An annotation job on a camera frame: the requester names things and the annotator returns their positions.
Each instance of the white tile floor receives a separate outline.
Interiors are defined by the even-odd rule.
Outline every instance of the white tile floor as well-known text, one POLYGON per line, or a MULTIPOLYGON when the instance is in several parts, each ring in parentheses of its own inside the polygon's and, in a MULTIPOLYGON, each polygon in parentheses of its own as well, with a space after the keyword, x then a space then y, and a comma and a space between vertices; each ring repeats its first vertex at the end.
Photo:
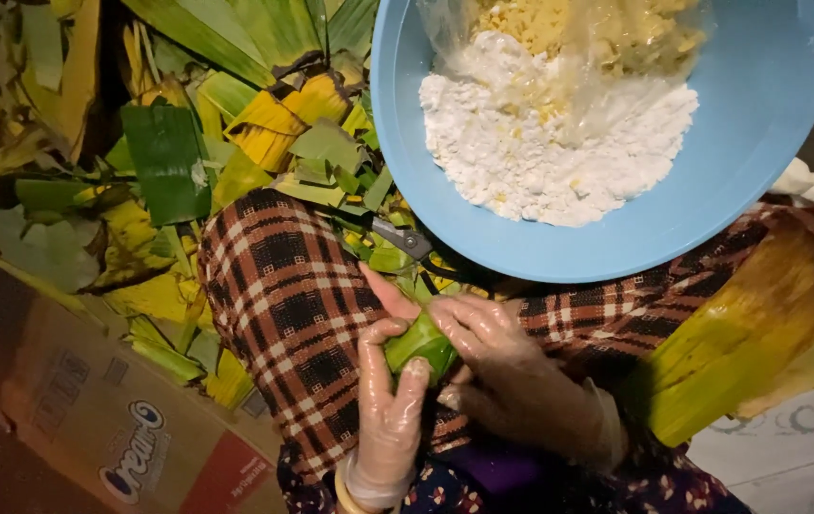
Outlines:
POLYGON ((814 514, 814 391, 747 423, 722 418, 689 456, 759 514, 814 514))

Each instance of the plastic bag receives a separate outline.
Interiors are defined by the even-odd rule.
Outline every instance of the plastic bag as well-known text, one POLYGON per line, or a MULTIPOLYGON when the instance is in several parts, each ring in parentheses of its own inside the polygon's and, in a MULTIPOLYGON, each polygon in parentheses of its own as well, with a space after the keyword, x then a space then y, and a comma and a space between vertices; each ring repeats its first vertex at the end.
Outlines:
MULTIPOLYGON (((481 0, 416 1, 437 54, 436 72, 485 84, 505 111, 533 109, 544 123, 561 118, 558 139, 568 146, 607 134, 682 83, 707 38, 700 23, 710 16, 699 0, 483 0, 492 5, 488 11, 481 0), (505 20, 519 3, 565 16, 555 36, 528 27, 523 37, 556 55, 537 55, 521 66, 516 63, 523 59, 498 58, 529 55, 529 48, 477 24, 502 16, 510 25, 505 20)), ((538 13, 525 16, 521 26, 536 23, 538 13)))

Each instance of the scissors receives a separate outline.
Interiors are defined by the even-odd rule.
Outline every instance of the scissors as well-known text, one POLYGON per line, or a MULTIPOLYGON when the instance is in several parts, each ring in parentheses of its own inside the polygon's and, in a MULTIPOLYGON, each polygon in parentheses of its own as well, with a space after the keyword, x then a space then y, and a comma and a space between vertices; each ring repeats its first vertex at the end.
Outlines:
POLYGON ((415 261, 423 264, 423 267, 431 274, 456 282, 468 282, 465 275, 455 270, 448 270, 441 266, 436 266, 432 262, 429 257, 433 253, 433 243, 422 233, 409 228, 397 228, 389 221, 385 221, 380 217, 372 218, 372 231, 386 239, 399 250, 410 255, 415 261))

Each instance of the blue plastic bowl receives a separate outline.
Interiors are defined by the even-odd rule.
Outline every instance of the blue plastic bowl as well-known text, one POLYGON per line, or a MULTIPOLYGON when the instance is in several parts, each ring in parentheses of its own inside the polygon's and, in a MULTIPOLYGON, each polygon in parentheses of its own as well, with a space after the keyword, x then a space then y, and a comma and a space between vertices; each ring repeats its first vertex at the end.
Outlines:
POLYGON ((394 181, 443 242, 520 278, 643 271, 721 231, 785 169, 814 123, 814 0, 712 0, 718 24, 689 85, 700 107, 670 175, 582 228, 510 221, 465 201, 426 150, 420 83, 433 50, 414 0, 381 0, 372 107, 394 181))

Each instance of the logo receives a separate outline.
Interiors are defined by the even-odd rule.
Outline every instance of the logo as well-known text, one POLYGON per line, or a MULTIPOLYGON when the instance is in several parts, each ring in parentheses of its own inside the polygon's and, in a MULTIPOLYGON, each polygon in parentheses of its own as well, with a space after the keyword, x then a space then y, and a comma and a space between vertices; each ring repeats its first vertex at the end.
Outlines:
POLYGON ((149 471, 150 459, 157 448, 159 430, 166 423, 162 413, 148 402, 139 400, 127 406, 127 412, 138 423, 118 466, 101 467, 99 478, 113 496, 128 505, 137 505, 143 485, 140 479, 149 471))

